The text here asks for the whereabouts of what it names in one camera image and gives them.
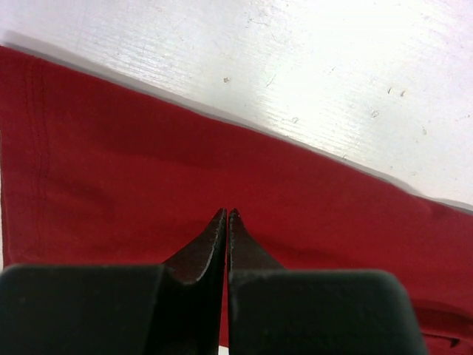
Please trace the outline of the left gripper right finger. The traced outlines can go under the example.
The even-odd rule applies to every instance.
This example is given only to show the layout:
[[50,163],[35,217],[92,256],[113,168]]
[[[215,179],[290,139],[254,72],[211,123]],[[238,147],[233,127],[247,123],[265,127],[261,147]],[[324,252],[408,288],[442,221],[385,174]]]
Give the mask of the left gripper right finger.
[[228,219],[231,354],[426,354],[407,292],[379,270],[284,268]]

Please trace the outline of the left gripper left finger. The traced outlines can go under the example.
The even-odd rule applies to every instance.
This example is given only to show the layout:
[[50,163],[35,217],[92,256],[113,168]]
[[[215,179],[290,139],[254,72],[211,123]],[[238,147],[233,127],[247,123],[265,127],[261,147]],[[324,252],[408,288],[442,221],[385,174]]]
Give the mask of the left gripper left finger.
[[227,214],[151,265],[15,265],[1,273],[3,354],[216,354]]

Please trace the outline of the dark red t shirt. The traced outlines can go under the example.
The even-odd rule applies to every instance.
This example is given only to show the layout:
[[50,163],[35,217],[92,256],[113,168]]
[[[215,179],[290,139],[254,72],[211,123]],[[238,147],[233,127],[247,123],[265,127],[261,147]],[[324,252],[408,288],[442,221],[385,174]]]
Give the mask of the dark red t shirt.
[[289,268],[377,268],[472,352],[472,216],[258,132],[1,49],[3,259],[161,263],[238,209]]

